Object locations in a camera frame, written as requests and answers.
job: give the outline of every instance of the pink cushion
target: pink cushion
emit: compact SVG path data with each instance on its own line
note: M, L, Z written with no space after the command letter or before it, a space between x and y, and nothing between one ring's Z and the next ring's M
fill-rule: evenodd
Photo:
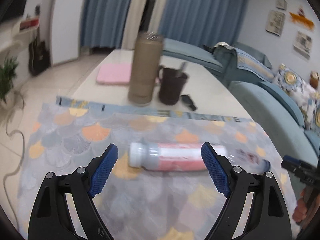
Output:
M131 63L108 63L100 67L97 83L104 85L128 85L131 76Z

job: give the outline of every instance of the human hand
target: human hand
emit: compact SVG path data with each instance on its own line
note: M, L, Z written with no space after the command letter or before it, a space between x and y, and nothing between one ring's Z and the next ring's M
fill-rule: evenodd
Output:
M296 223L300 223L302 220L306 219L306 217L307 217L308 209L306 207L305 202L303 201L304 194L305 194L305 190L303 190L300 193L300 196L302 196L302 198L298 200L297 207L294 209L294 213L292 216L293 220Z
M305 190L303 190L300 195L303 197L305 195ZM302 220L304 220L302 228L306 228L306 226L310 223L310 221L316 214L317 210L319 209L319 206L320 206L320 194L316 198L316 201L314 201L313 204L311 205L309 212L305 202L303 201L303 198L301 198L297 202L297 207L294 210L292 218L296 223L299 223Z

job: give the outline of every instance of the patterned tablecloth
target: patterned tablecloth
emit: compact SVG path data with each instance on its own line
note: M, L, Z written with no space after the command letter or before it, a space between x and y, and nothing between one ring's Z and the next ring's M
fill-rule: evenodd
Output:
M281 157L263 129L250 120L206 121L163 116L116 113L112 107L90 109L43 105L27 147L19 187L20 231L26 238L34 200L47 172L72 173L101 156L110 143L119 149L119 159L101 194L93 200L108 230L116 240L203 240L225 198L217 192L207 171L151 172L128 166L131 142L210 143L228 151L256 153L271 163L284 194L290 216L296 200ZM72 202L70 213L77 230L85 236ZM250 209L244 207L235 236L242 234ZM298 227L292 223L294 234Z

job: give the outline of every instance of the framed picture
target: framed picture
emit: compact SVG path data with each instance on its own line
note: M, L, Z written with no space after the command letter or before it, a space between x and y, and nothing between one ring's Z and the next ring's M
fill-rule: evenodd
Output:
M284 13L270 10L266 31L281 36L284 20Z
M312 38L302 32L298 32L293 46L301 55L309 58L312 46Z
M287 10L287 2L285 0L277 0L276 7L280 10Z

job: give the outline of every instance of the plastic bottle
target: plastic bottle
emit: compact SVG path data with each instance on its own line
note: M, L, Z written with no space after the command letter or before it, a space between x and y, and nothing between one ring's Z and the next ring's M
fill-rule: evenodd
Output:
M150 171L201 171L206 170L201 157L202 144L132 143L129 165ZM218 155L228 158L233 166L239 165L249 173L263 174L270 163L258 155L236 150L229 154L224 146L212 145Z
M269 171L271 168L270 162L262 159L256 153L245 152L243 150L236 149L233 152L228 153L226 157L232 166L240 166L247 173L261 175L265 171Z

